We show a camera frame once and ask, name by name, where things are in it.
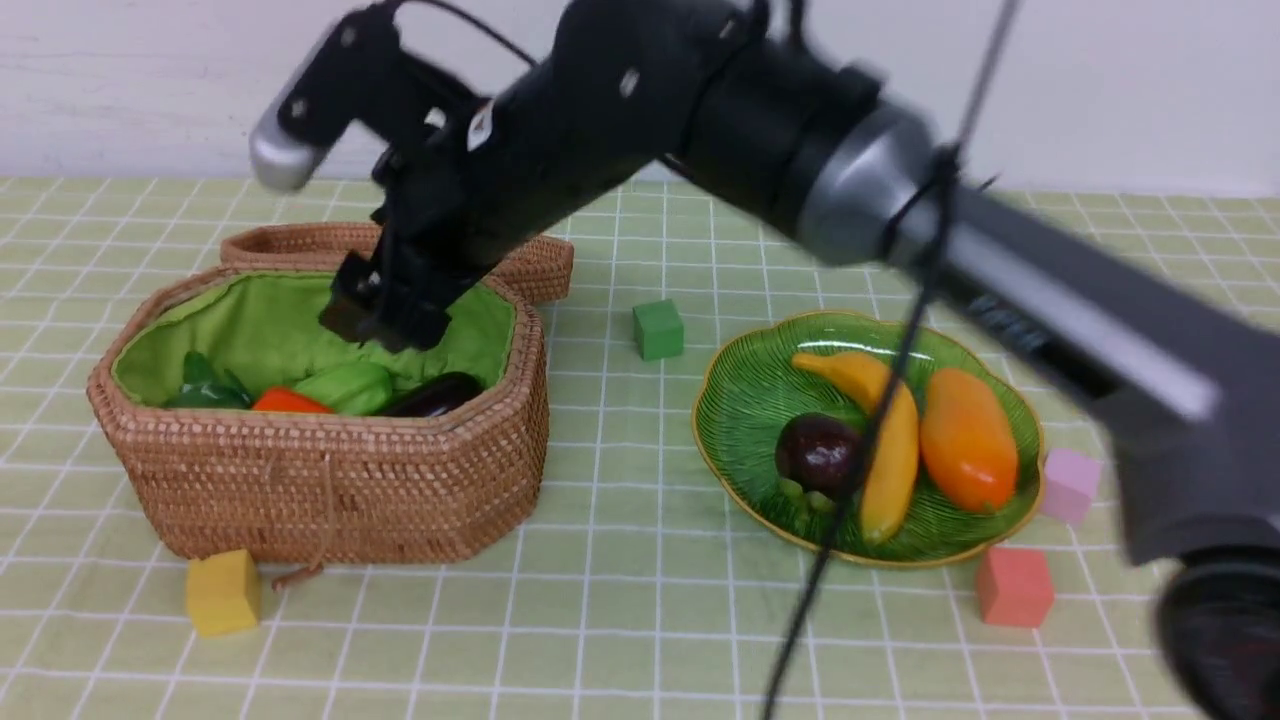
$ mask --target yellow banana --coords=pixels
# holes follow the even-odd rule
[[[888,365],[878,357],[856,351],[836,355],[797,352],[791,357],[791,366],[826,379],[868,415],[876,411],[891,373]],[[899,382],[893,405],[881,427],[876,457],[858,509],[859,530],[867,543],[879,544],[901,529],[915,491],[919,462],[920,434],[915,398]]]

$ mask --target red block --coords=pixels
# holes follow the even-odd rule
[[[1053,607],[1053,578],[1038,550],[991,548],[975,585],[982,619],[991,625],[1038,628]]]

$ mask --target green pepper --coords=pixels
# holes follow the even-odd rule
[[[396,393],[390,372],[369,361],[321,370],[293,383],[289,389],[339,415],[372,415]]]
[[[253,397],[244,383],[228,372],[224,383],[202,352],[188,350],[182,359],[182,387],[164,404],[168,409],[204,407],[210,410],[248,410]]]
[[[179,407],[202,407],[206,410],[250,409],[250,406],[244,404],[244,396],[228,387],[216,384],[204,384],[179,392],[165,404],[165,407],[169,410]]]
[[[204,352],[188,350],[187,355],[182,357],[182,389],[179,392],[216,383],[218,373],[209,357],[205,357]]]

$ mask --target pink block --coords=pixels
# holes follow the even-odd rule
[[[1102,464],[1068,448],[1050,451],[1044,461],[1044,501],[1041,512],[1069,525],[1088,515],[1102,480]]]
[[[1004,546],[983,556],[974,589],[982,620],[1007,628],[1041,626],[1056,594],[1043,552]]]

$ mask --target eggplant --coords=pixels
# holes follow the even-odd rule
[[[384,418],[439,418],[462,407],[484,392],[467,373],[444,373],[393,400],[378,414]]]

